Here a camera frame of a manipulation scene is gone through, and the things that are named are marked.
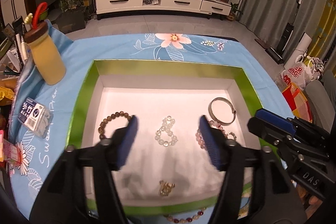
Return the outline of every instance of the bottle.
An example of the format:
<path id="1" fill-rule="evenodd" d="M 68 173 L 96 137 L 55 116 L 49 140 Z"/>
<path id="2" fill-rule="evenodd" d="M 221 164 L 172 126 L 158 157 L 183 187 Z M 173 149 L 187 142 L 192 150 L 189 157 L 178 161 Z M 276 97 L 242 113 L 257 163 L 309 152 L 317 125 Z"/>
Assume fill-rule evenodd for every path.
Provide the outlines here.
<path id="1" fill-rule="evenodd" d="M 64 77 L 66 68 L 56 45 L 48 34 L 48 24 L 43 21 L 36 29 L 24 34 L 35 65 L 48 85 L 55 85 Z"/>

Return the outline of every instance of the metal bolt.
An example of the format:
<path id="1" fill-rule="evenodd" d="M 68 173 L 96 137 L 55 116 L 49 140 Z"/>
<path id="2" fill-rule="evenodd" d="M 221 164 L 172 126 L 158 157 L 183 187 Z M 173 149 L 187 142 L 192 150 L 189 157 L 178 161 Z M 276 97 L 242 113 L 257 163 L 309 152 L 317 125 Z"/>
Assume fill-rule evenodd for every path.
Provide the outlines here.
<path id="1" fill-rule="evenodd" d="M 72 151 L 74 151 L 74 149 L 75 149 L 75 146 L 71 144 L 71 145 L 68 145 L 65 150 L 66 150 L 66 152 L 72 152 Z"/>
<path id="2" fill-rule="evenodd" d="M 110 145 L 111 139 L 103 139 L 100 141 L 100 144 L 105 146 L 105 145 Z"/>
<path id="3" fill-rule="evenodd" d="M 272 152 L 272 149 L 271 149 L 268 145 L 263 146 L 263 147 L 262 147 L 262 150 L 263 150 L 264 152 L 266 152 L 266 153 L 271 153 L 271 152 Z"/>
<path id="4" fill-rule="evenodd" d="M 227 140 L 226 140 L 226 144 L 227 144 L 228 146 L 236 146 L 236 145 L 237 145 L 236 141 L 233 140 L 233 139 L 227 139 Z"/>

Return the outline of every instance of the tv stand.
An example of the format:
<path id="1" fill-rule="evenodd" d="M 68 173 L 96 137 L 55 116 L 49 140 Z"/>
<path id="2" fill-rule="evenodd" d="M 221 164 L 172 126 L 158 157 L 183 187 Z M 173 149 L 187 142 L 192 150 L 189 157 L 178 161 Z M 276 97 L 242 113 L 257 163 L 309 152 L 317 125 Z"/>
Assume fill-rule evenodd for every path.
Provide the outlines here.
<path id="1" fill-rule="evenodd" d="M 178 11 L 209 15 L 228 15 L 231 5 L 220 0 L 159 0 L 156 5 L 143 4 L 143 0 L 95 0 L 97 19 L 115 12 L 126 11 Z"/>

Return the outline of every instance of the drawer handle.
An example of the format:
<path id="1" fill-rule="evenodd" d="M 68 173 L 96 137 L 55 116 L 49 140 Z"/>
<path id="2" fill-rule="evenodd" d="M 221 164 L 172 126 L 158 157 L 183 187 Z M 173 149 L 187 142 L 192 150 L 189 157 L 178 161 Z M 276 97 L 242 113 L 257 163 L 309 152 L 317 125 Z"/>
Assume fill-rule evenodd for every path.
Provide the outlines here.
<path id="1" fill-rule="evenodd" d="M 217 8 L 217 7 L 211 7 L 212 9 L 216 9 L 216 10 L 219 10 L 219 11 L 223 11 L 223 9 L 221 8 Z"/>
<path id="2" fill-rule="evenodd" d="M 174 2 L 178 4 L 190 4 L 190 2 L 177 1 L 177 0 L 174 0 Z"/>
<path id="3" fill-rule="evenodd" d="M 115 3 L 115 2 L 127 2 L 128 0 L 110 0 L 110 3 Z"/>

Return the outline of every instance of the brown bottle cap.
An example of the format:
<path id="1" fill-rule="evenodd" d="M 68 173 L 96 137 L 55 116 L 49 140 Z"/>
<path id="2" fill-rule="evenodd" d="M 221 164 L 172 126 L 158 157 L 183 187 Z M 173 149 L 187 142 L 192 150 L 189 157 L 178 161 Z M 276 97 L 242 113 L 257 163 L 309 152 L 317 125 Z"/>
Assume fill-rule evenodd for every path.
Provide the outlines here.
<path id="1" fill-rule="evenodd" d="M 48 23 L 45 21 L 37 25 L 36 29 L 31 29 L 23 35 L 23 39 L 27 44 L 34 42 L 48 31 Z"/>

